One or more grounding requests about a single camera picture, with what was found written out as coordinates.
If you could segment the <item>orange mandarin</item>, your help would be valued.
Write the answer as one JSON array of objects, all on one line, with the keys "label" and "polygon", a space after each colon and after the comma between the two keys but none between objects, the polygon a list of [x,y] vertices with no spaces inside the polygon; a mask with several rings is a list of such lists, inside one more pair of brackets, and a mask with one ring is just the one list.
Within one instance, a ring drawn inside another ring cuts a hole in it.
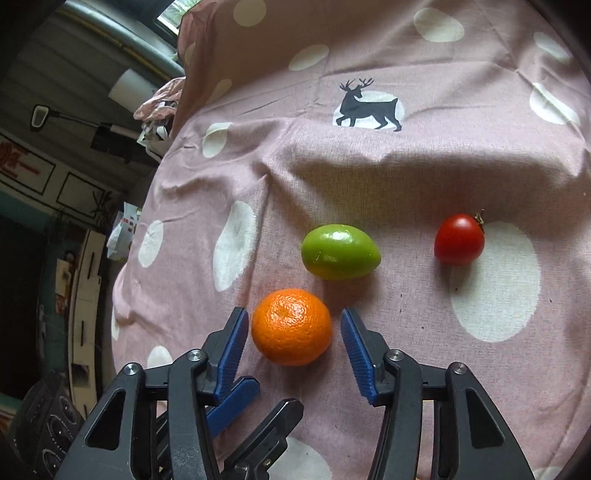
[{"label": "orange mandarin", "polygon": [[322,300],[307,291],[274,291],[253,311],[252,341],[274,364],[308,365],[332,344],[331,313]]}]

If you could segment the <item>green lime fruit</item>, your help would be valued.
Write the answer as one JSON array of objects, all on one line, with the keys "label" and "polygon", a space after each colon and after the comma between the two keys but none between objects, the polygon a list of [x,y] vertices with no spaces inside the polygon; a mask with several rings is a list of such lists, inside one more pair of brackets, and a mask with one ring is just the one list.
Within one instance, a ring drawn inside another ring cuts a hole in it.
[{"label": "green lime fruit", "polygon": [[308,232],[301,243],[305,269],[322,280],[356,279],[376,270],[381,252],[370,236],[345,224],[322,225]]}]

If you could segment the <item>white shelf unit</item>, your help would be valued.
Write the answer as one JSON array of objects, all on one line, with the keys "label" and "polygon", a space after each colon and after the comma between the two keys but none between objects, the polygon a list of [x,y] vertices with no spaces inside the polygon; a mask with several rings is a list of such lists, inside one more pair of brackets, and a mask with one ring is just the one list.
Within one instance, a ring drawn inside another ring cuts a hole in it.
[{"label": "white shelf unit", "polygon": [[87,230],[74,270],[68,314],[67,367],[74,407],[86,418],[97,403],[97,309],[102,278],[99,274],[106,238]]}]

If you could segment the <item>far red cherry tomato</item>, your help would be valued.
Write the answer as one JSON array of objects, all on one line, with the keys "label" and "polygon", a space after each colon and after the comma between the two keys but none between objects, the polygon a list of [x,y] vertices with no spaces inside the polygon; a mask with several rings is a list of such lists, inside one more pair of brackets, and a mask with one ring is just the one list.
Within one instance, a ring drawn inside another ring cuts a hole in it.
[{"label": "far red cherry tomato", "polygon": [[469,265],[485,248],[484,211],[474,215],[455,214],[440,226],[434,243],[434,255],[442,263]]}]

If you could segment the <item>colourful paper bag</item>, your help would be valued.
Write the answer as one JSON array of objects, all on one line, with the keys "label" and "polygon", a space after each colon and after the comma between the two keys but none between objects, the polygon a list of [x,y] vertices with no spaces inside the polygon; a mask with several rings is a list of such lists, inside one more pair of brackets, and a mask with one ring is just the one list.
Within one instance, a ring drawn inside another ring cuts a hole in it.
[{"label": "colourful paper bag", "polygon": [[106,242],[107,258],[112,261],[127,259],[139,223],[141,209],[125,202],[115,217],[113,229]]}]

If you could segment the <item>black floor lamp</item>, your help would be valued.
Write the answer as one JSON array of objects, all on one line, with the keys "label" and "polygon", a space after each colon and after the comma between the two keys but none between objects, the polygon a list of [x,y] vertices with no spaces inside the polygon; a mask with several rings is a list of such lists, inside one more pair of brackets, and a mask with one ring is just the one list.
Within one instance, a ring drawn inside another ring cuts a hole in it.
[{"label": "black floor lamp", "polygon": [[74,130],[82,130],[90,149],[120,159],[126,165],[155,168],[159,164],[159,158],[148,154],[139,143],[139,133],[134,130],[114,123],[93,122],[59,112],[48,105],[35,104],[29,120],[30,130],[39,133],[51,122],[66,123],[74,126]]}]

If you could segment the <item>pink crumpled cloth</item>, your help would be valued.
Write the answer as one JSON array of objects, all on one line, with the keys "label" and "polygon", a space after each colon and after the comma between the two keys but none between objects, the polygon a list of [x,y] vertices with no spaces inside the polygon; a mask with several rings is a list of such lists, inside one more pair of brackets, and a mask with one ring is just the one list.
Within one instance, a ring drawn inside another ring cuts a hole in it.
[{"label": "pink crumpled cloth", "polygon": [[146,123],[174,116],[185,80],[185,77],[169,80],[135,110],[133,118]]}]

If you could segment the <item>window frame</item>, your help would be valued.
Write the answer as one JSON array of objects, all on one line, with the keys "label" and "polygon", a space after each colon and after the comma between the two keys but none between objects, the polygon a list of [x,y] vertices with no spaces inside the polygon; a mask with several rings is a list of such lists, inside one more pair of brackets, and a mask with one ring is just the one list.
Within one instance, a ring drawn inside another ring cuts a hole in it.
[{"label": "window frame", "polygon": [[177,35],[158,17],[171,1],[65,1],[57,14],[124,52],[153,76],[185,74]]}]

